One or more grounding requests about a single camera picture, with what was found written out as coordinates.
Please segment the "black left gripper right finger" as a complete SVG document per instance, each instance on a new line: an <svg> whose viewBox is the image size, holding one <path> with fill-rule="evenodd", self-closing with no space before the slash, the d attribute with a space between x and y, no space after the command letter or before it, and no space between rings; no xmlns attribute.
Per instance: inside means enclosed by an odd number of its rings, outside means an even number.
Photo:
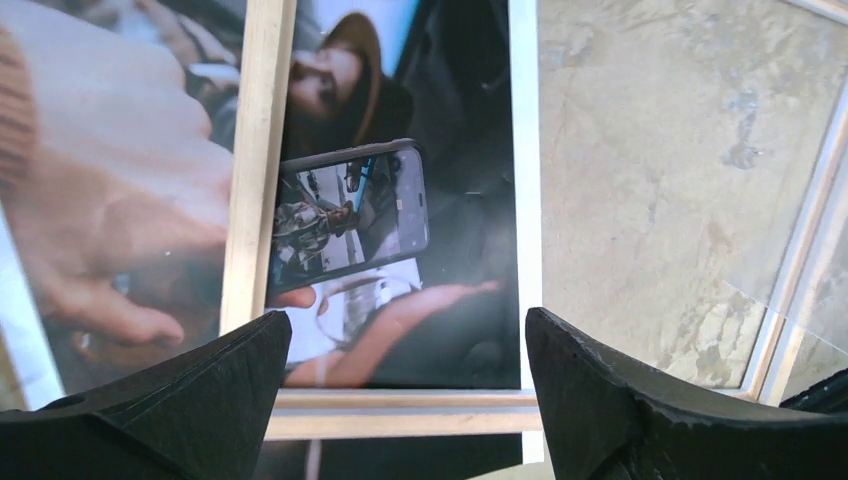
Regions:
<svg viewBox="0 0 848 480"><path fill-rule="evenodd" d="M847 375L778 407L651 367L544 308L525 322L530 370L559 479L843 479Z"/></svg>

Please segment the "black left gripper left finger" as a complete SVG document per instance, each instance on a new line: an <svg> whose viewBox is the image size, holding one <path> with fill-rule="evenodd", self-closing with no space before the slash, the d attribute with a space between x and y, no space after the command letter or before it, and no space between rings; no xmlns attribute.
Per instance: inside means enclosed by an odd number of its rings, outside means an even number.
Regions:
<svg viewBox="0 0 848 480"><path fill-rule="evenodd" d="M249 479L292 335L271 312L34 411L1 414L4 479Z"/></svg>

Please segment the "colour photo print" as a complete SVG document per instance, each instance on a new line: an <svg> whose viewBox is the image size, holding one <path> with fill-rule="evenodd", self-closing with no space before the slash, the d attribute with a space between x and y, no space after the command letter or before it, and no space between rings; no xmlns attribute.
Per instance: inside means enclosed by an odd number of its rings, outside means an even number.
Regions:
<svg viewBox="0 0 848 480"><path fill-rule="evenodd" d="M503 1L5 1L1 475L463 479L280 391L516 389Z"/></svg>

